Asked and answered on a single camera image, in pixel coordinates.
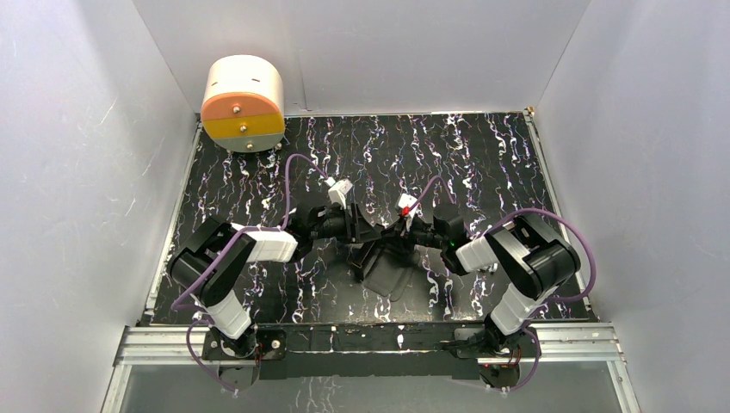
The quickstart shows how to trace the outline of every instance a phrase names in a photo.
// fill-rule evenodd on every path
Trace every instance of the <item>cable connector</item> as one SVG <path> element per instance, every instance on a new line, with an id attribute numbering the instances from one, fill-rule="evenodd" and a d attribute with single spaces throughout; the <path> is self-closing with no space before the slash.
<path id="1" fill-rule="evenodd" d="M 416 216 L 418 213 L 418 210 L 421 209 L 420 206 L 416 205 L 413 209 L 411 209 L 411 206 L 416 203 L 416 198 L 413 198 L 409 194 L 401 194 L 398 198 L 398 208 L 400 208 L 400 216 L 406 217 L 406 228 L 409 230 L 411 229 L 411 222 L 413 222 L 413 217 Z"/>
<path id="2" fill-rule="evenodd" d="M 327 180 L 327 184 L 329 185 L 329 180 L 333 180 L 333 178 L 329 178 Z M 340 204 L 342 208 L 347 207 L 347 193 L 352 189 L 352 182 L 350 182 L 349 179 L 341 179 L 334 184 L 331 185 L 331 188 L 327 190 L 327 194 L 330 196 L 330 201 L 333 204 Z"/>

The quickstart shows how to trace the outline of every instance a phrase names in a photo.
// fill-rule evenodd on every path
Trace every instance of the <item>floor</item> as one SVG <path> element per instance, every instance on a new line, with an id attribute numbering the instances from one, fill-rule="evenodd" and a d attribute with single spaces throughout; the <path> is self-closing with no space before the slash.
<path id="1" fill-rule="evenodd" d="M 309 377 L 258 380 L 237 398 L 197 366 L 135 366 L 124 413 L 430 413 L 621 411 L 606 363 L 544 363 L 533 381 L 503 396 L 449 377 Z"/>
<path id="2" fill-rule="evenodd" d="M 401 193 L 420 194 L 443 176 L 473 231 L 483 231 L 522 207 L 552 210 L 546 183 L 522 113 L 430 114 L 291 118 L 280 151 L 232 154 L 201 136 L 172 240 L 174 249 L 204 218 L 218 214 L 244 225 L 276 225 L 284 205 L 283 161 L 300 152 L 336 178 L 348 177 L 355 200 L 389 224 Z M 303 162 L 292 168 L 293 204 L 319 197 L 323 181 Z M 446 201 L 443 188 L 424 202 L 424 217 Z M 482 320 L 501 297 L 506 278 L 450 274 L 436 250 L 420 250 L 419 269 L 403 297 L 391 302 L 355 281 L 347 247 L 319 242 L 302 262 L 248 267 L 236 292 L 259 324 L 418 323 Z M 191 312 L 170 304 L 182 289 L 162 278 L 152 318 L 142 324 L 189 324 Z M 575 280 L 559 295 L 578 292 Z M 587 318 L 583 303 L 552 305 L 547 319 Z"/>
<path id="3" fill-rule="evenodd" d="M 393 203 L 401 193 L 420 194 L 436 174 L 446 179 L 472 231 L 483 231 L 522 207 L 553 210 L 522 113 L 291 118 L 280 151 L 232 154 L 202 133 L 171 249 L 212 214 L 244 225 L 278 224 L 284 209 L 283 162 L 295 152 L 308 155 L 331 176 L 348 177 L 355 201 L 382 224 L 394 218 Z M 443 191 L 426 198 L 426 220 L 436 202 L 446 200 Z M 328 202 L 318 174 L 299 161 L 292 168 L 292 195 L 294 204 L 313 197 Z M 316 243 L 312 254 L 295 264 L 250 265 L 235 289 L 257 324 L 312 331 L 326 327 L 319 324 L 402 323 L 408 331 L 408 326 L 478 323 L 501 297 L 507 282 L 501 269 L 460 277 L 444 268 L 437 251 L 419 252 L 418 271 L 395 302 L 356 282 L 344 262 L 347 247 L 334 242 Z M 193 313 L 170 310 L 181 291 L 163 276 L 153 315 L 147 312 L 140 323 L 189 324 Z M 558 290 L 564 296 L 577 292 L 575 279 Z M 551 305 L 538 317 L 593 315 L 579 302 Z M 310 346 L 314 342 L 299 336 Z M 288 349 L 293 345 L 291 340 Z M 223 378 L 235 381 L 235 374 L 245 371 L 226 370 Z M 251 382 L 251 377 L 241 380 Z M 438 376 L 260 379 L 239 398 L 219 389 L 197 367 L 135 366 L 122 411 L 619 410 L 605 362 L 543 364 L 519 396 L 508 398 L 486 393 L 478 380 Z"/>

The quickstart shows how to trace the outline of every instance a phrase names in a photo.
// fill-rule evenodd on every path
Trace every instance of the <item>white cylinder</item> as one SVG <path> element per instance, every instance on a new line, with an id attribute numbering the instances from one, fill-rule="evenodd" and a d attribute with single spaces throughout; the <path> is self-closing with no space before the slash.
<path id="1" fill-rule="evenodd" d="M 228 56 L 210 68 L 201 107 L 208 136 L 230 151 L 266 151 L 284 136 L 281 76 L 257 56 Z"/>

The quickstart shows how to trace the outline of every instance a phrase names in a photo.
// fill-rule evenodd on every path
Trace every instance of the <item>yellow stripe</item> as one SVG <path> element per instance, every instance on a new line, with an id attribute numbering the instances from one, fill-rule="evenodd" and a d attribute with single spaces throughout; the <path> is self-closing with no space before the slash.
<path id="1" fill-rule="evenodd" d="M 246 126 L 246 132 L 241 132 L 242 125 Z M 243 118 L 204 120 L 203 127 L 213 139 L 268 135 L 284 132 L 284 117 L 281 114 L 260 114 Z"/>

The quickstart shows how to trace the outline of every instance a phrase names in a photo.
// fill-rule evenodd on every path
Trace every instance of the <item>white wall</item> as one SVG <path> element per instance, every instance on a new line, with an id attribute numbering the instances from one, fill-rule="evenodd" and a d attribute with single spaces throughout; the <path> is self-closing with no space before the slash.
<path id="1" fill-rule="evenodd" d="M 0 6 L 0 411 L 98 411 L 195 117 L 131 1 Z"/>
<path id="2" fill-rule="evenodd" d="M 134 0 L 194 110 L 210 65 L 256 54 L 287 114 L 535 105 L 589 0 Z"/>
<path id="3" fill-rule="evenodd" d="M 730 3 L 594 1 L 537 126 L 644 411 L 730 403 Z"/>

